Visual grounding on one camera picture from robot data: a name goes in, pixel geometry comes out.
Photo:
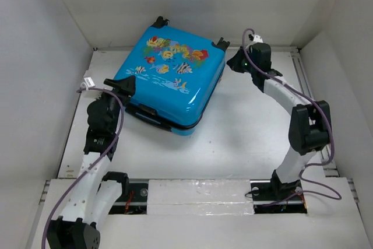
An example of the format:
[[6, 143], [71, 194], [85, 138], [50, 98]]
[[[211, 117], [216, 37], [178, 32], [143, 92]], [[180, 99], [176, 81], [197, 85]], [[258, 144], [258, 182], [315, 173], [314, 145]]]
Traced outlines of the blue hard-shell suitcase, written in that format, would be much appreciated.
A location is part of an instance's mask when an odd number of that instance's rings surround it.
[[170, 27], [159, 16], [115, 74], [136, 78], [125, 111], [160, 129], [187, 136], [199, 124], [223, 74], [230, 43]]

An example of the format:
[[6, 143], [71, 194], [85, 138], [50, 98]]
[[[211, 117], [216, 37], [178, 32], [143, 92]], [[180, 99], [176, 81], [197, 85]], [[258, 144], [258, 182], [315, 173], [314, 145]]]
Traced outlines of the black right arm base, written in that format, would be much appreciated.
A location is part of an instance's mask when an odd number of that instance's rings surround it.
[[251, 189], [245, 197], [252, 200], [254, 214], [307, 214], [307, 207], [302, 195], [292, 195], [294, 191], [286, 192], [279, 197], [272, 190], [270, 182], [253, 181]]

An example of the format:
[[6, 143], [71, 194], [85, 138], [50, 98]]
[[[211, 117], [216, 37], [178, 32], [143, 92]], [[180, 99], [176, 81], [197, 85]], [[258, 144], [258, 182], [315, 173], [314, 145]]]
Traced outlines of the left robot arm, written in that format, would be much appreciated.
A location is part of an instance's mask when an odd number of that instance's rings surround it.
[[126, 173], [109, 171], [124, 125], [125, 106], [136, 91], [136, 78], [106, 79], [109, 89], [86, 80], [80, 93], [99, 97], [87, 107], [88, 129], [76, 180], [62, 194], [44, 226], [42, 248], [99, 248], [100, 226], [116, 200], [130, 192]]

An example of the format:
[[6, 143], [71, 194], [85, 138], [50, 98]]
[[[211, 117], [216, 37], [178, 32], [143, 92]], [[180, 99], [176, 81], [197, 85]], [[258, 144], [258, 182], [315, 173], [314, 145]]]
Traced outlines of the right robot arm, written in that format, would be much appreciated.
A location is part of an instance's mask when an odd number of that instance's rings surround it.
[[289, 85], [283, 75], [272, 68], [271, 55], [270, 45], [255, 43], [240, 47], [227, 65], [234, 72], [250, 74], [252, 83], [290, 115], [289, 150], [264, 189], [278, 204], [305, 192], [300, 181], [305, 169], [313, 165], [310, 160], [334, 140], [329, 104], [315, 101]]

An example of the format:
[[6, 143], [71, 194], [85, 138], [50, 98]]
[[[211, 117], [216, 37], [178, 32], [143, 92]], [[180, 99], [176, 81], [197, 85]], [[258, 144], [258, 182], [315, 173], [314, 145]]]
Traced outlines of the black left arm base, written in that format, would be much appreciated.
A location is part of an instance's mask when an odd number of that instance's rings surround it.
[[149, 194], [148, 180], [130, 180], [128, 193], [121, 195], [111, 207], [110, 215], [145, 215]]

